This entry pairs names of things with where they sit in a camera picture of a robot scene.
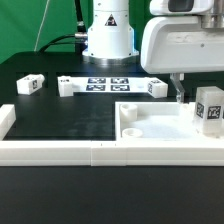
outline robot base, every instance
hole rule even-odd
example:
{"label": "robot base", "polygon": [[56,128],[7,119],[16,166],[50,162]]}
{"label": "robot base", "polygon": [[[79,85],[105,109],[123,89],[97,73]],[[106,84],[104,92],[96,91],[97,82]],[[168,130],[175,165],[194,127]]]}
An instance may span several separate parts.
{"label": "robot base", "polygon": [[139,52],[135,51],[133,55],[127,58],[96,58],[88,55],[88,52],[83,52],[83,61],[99,65],[126,65],[139,63]]}

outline cube with marker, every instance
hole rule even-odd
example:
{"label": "cube with marker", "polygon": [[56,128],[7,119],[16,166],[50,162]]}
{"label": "cube with marker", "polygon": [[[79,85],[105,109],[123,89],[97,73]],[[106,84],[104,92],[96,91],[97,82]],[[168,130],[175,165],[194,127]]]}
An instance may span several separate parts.
{"label": "cube with marker", "polygon": [[40,88],[44,82],[42,74],[29,74],[16,81],[18,94],[31,95]]}
{"label": "cube with marker", "polygon": [[224,91],[216,86],[199,87],[196,94],[194,125],[205,135],[218,137],[222,128]]}
{"label": "cube with marker", "polygon": [[167,97],[168,85],[157,78],[147,78],[147,91],[154,98]]}
{"label": "cube with marker", "polygon": [[60,97],[73,96],[71,76],[58,77],[58,91],[59,91]]}

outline green backdrop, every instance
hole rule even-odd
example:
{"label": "green backdrop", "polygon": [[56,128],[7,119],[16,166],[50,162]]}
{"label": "green backdrop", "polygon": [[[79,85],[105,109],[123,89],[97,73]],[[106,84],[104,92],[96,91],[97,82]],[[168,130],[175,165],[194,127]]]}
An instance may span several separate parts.
{"label": "green backdrop", "polygon": [[[150,19],[150,0],[129,0],[130,25],[140,50],[144,27]],[[47,0],[0,0],[0,63],[22,51],[33,51]],[[81,0],[87,27],[93,21],[93,0]],[[74,0],[50,0],[38,48],[52,39],[76,32]],[[54,46],[48,51],[74,51],[73,46]]]}

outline white platform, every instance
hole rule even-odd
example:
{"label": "white platform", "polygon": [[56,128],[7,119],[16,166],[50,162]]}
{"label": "white platform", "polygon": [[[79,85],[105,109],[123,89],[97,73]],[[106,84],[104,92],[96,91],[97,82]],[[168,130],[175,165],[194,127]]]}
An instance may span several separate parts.
{"label": "white platform", "polygon": [[[133,102],[137,120],[124,122],[125,103],[116,103],[116,141],[0,141],[0,166],[224,166],[224,127],[219,138],[199,134],[194,104]],[[123,139],[129,127],[142,138]]]}
{"label": "white platform", "polygon": [[73,77],[73,92],[98,92],[98,93],[147,93],[149,78],[127,77]]}

